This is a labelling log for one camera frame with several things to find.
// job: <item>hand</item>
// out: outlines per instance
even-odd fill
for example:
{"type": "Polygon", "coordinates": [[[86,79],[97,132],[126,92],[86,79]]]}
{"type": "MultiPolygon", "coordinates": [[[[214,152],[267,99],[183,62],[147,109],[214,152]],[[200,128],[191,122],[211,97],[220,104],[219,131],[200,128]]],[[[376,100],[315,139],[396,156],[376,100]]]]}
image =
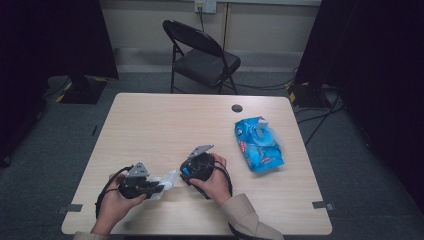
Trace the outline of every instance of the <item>hand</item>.
{"type": "MultiPolygon", "coordinates": [[[[227,166],[227,160],[215,153],[211,153],[215,159],[215,166],[222,168],[227,166]]],[[[212,198],[219,206],[222,206],[228,199],[231,198],[230,191],[228,190],[228,182],[224,173],[214,169],[212,175],[208,180],[202,181],[200,179],[192,178],[190,183],[203,189],[206,194],[212,198]]]]}
{"type": "Polygon", "coordinates": [[[126,199],[118,190],[119,183],[125,178],[124,174],[119,174],[110,184],[100,207],[99,216],[91,233],[107,236],[113,227],[121,221],[131,208],[141,204],[146,199],[146,194],[133,199],[126,199]]]}

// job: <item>baseboard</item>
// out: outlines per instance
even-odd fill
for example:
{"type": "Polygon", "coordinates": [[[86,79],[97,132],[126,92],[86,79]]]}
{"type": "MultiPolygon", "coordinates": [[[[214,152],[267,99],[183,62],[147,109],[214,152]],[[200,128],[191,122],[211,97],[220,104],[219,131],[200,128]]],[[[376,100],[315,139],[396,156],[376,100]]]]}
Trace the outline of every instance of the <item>baseboard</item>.
{"type": "MultiPolygon", "coordinates": [[[[292,72],[299,66],[302,52],[251,52],[229,51],[241,58],[238,71],[243,72],[292,72]]],[[[114,50],[118,72],[170,72],[172,53],[142,51],[138,48],[114,50]]]]}

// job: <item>handheld device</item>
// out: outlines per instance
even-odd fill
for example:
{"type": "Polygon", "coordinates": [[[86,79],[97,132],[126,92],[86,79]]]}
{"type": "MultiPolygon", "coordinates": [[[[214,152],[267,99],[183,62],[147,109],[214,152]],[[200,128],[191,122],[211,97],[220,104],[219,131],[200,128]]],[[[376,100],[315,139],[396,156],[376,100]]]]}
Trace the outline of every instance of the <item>handheld device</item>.
{"type": "Polygon", "coordinates": [[[141,162],[137,163],[119,184],[119,192],[127,199],[136,198],[142,194],[146,194],[146,199],[149,199],[152,194],[160,193],[164,185],[159,185],[159,181],[147,181],[148,176],[149,172],[144,165],[141,162]]]}
{"type": "Polygon", "coordinates": [[[147,181],[147,177],[149,175],[149,171],[147,171],[141,162],[137,163],[135,166],[125,167],[115,173],[97,197],[96,218],[99,216],[103,198],[109,191],[119,190],[119,192],[127,199],[136,198],[142,194],[146,194],[146,199],[149,199],[154,193],[162,192],[165,186],[159,184],[159,181],[147,181]],[[120,182],[118,188],[107,190],[115,178],[123,171],[128,172],[125,175],[125,178],[120,182]]]}
{"type": "MultiPolygon", "coordinates": [[[[217,167],[215,166],[215,159],[209,153],[206,153],[207,150],[213,148],[214,145],[203,145],[196,147],[187,157],[180,167],[181,179],[187,183],[188,186],[191,186],[190,179],[196,178],[202,181],[207,181],[212,172],[215,169],[222,171],[227,178],[228,189],[230,194],[233,195],[232,185],[230,175],[224,166],[217,167]]],[[[194,186],[197,191],[199,191],[206,199],[210,199],[209,196],[201,189],[200,187],[194,186]]]]}

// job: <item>electrical outlet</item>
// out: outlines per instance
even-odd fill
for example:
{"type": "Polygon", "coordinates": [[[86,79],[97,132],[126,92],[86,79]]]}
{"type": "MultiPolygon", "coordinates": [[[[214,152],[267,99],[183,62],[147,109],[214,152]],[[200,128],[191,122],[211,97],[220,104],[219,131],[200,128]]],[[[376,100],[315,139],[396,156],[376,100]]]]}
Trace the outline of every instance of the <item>electrical outlet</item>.
{"type": "Polygon", "coordinates": [[[216,1],[206,1],[206,13],[216,13],[216,1]]]}
{"type": "Polygon", "coordinates": [[[200,12],[200,9],[202,9],[203,13],[206,12],[205,1],[194,1],[194,12],[200,12]]]}

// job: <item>chair backrest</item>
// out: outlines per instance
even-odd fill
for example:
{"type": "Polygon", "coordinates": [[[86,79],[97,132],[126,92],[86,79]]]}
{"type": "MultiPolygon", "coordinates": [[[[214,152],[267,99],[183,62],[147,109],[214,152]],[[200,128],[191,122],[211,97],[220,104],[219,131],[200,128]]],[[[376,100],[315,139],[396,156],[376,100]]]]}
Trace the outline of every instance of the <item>chair backrest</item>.
{"type": "Polygon", "coordinates": [[[177,47],[178,44],[176,41],[216,57],[224,56],[221,46],[208,34],[196,28],[174,20],[165,20],[163,22],[163,29],[177,47]]]}

